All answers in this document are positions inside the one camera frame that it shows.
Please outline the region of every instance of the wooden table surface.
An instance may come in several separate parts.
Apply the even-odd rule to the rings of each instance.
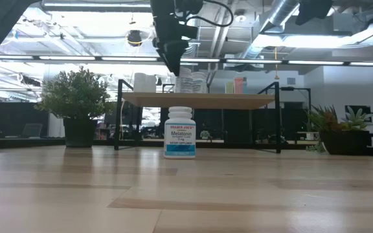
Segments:
[[[0,150],[0,232],[373,233],[373,157]]]
[[[139,107],[184,106],[194,109],[258,109],[275,100],[267,94],[123,93]]]

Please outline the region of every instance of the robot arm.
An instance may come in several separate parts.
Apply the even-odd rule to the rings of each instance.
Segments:
[[[189,15],[199,13],[204,1],[227,8],[231,15],[230,23],[217,25],[199,16],[192,16],[187,19]],[[232,24],[234,17],[231,9],[213,0],[150,0],[150,5],[153,15],[153,25],[156,31],[156,38],[152,41],[153,46],[165,62],[169,71],[173,72],[176,76],[179,76],[181,57],[185,49],[189,46],[188,41],[183,40],[182,37],[196,39],[198,34],[197,27],[187,25],[188,20],[193,18],[201,19],[218,27],[227,27]]]

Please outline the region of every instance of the green plant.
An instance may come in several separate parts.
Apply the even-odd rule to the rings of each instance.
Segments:
[[[322,145],[322,142],[318,142],[316,145],[313,145],[313,146],[306,146],[306,151],[318,152],[318,153],[326,152],[326,150],[324,149]]]
[[[342,118],[344,125],[348,130],[364,130],[367,126],[371,126],[370,122],[366,122],[372,114],[362,114],[362,109],[359,109],[355,114],[354,110],[348,106],[348,113],[346,113],[346,118]]]
[[[207,138],[211,137],[210,133],[209,133],[207,130],[203,130],[203,131],[201,131],[201,133],[199,134],[199,136],[200,136],[202,139],[207,139]]]
[[[335,107],[315,107],[313,110],[308,111],[306,114],[313,126],[317,131],[340,131],[344,126],[337,121]]]
[[[36,106],[58,118],[93,119],[112,110],[107,102],[107,83],[99,82],[99,76],[85,70],[60,72],[54,79],[43,83],[41,102]]]

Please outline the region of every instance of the exposed duct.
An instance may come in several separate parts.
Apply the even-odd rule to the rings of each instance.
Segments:
[[[267,31],[274,27],[283,27],[286,21],[291,17],[294,11],[299,7],[299,0],[275,0],[271,8],[269,17],[266,22],[263,23],[257,35],[253,35],[253,42],[251,45],[242,53],[241,58],[255,59],[263,50],[263,47],[257,47],[256,38],[260,32]],[[257,17],[255,25],[260,24],[260,17]]]
[[[272,4],[270,15],[260,31],[265,32],[274,27],[284,25],[298,7],[299,0],[275,0]]]
[[[189,23],[188,25],[195,26],[195,27],[198,26],[197,19],[190,20],[190,22],[191,23]],[[185,49],[184,56],[188,56],[188,57],[195,56],[197,48],[198,48],[197,44],[190,43],[189,47]]]

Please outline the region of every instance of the white pill bottle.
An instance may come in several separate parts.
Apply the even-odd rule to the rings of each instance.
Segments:
[[[190,107],[170,107],[165,122],[164,157],[167,159],[195,159],[196,123],[191,120]]]

